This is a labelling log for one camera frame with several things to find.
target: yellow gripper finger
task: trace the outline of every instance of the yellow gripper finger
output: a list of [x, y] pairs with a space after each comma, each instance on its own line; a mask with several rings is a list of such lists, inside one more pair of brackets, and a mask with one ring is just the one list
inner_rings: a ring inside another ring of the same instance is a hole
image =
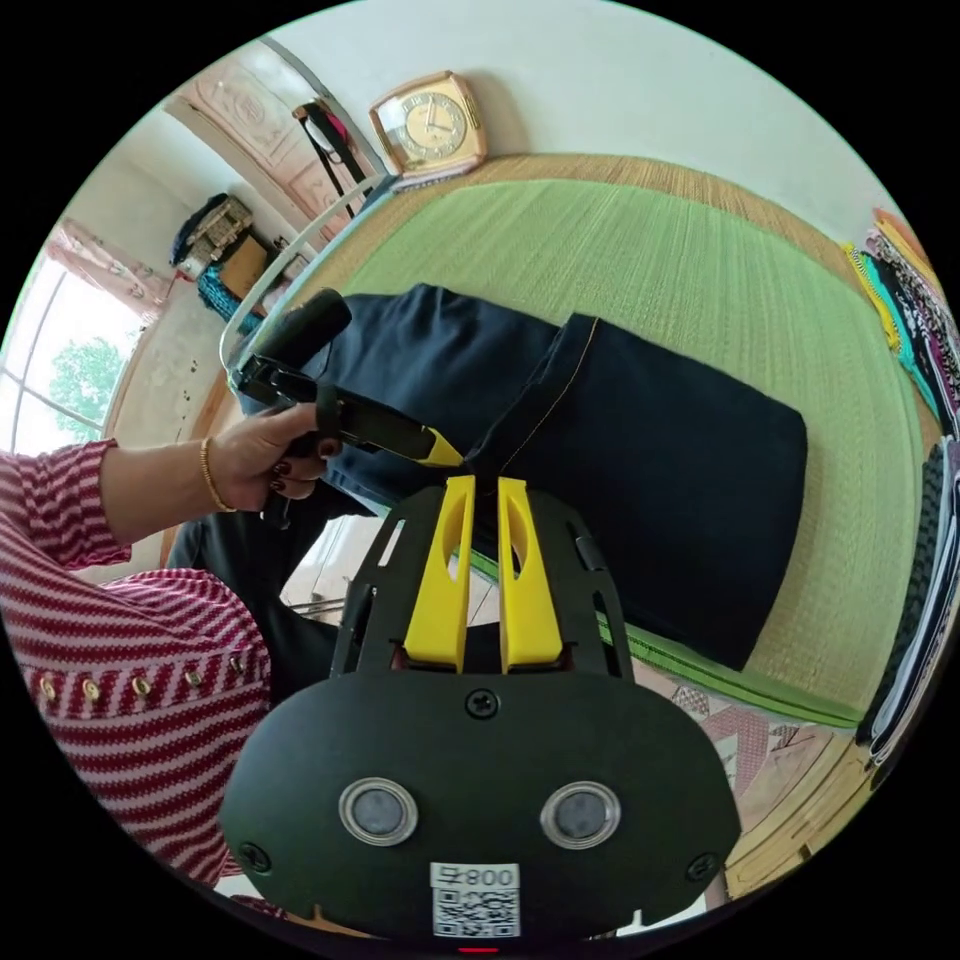
[[[418, 663], [453, 667], [463, 672], [470, 600], [470, 544], [476, 481], [450, 477], [437, 517], [420, 593], [404, 639], [404, 650]], [[456, 577], [450, 560], [459, 549]]]
[[428, 457], [416, 462], [423, 464], [425, 467], [459, 467], [463, 463], [463, 457], [454, 450], [450, 441], [442, 434], [437, 433], [433, 427], [427, 427], [426, 430], [433, 434], [433, 447]]
[[[501, 477], [497, 507], [500, 528], [500, 662], [503, 672], [509, 673], [514, 667], [555, 663], [563, 650], [563, 643], [526, 483]], [[514, 553], [518, 573], [514, 573]]]

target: tree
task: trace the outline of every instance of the tree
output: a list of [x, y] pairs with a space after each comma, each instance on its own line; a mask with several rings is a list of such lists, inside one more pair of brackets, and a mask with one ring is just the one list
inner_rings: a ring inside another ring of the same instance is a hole
[[[123, 354], [103, 337], [68, 343], [54, 358], [56, 374], [50, 399], [95, 423], [103, 423], [123, 370]], [[57, 412], [57, 426], [78, 443], [96, 439], [98, 431]]]

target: curtain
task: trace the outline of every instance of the curtain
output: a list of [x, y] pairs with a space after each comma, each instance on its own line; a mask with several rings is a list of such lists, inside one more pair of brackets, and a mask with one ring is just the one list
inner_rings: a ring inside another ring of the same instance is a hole
[[72, 274], [116, 297], [146, 329], [163, 314], [173, 278], [126, 256], [82, 224], [64, 218], [45, 250]]

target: label sticker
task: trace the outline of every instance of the label sticker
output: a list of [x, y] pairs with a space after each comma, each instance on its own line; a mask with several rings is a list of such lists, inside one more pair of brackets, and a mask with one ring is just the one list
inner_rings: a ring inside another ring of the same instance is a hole
[[431, 863], [430, 886], [434, 936], [520, 936], [518, 864]]

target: wall clock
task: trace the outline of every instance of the wall clock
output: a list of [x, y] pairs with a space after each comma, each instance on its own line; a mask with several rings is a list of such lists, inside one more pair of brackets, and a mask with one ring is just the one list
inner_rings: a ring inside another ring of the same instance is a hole
[[466, 173], [487, 156], [476, 101], [466, 80], [450, 70], [391, 90], [370, 108], [370, 121], [403, 180]]

